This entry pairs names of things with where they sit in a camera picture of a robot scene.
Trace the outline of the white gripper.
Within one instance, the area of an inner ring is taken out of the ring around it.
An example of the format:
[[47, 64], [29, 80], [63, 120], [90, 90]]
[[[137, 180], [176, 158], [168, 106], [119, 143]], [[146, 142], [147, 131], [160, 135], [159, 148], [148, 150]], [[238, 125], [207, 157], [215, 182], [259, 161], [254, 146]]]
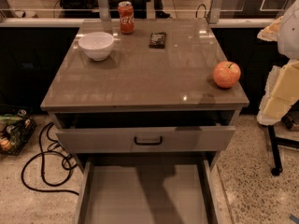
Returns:
[[266, 81], [257, 121], [268, 126], [281, 121], [299, 100], [299, 0], [294, 1], [283, 17], [264, 27], [257, 37], [278, 42], [278, 52], [290, 58], [282, 67], [274, 65]]

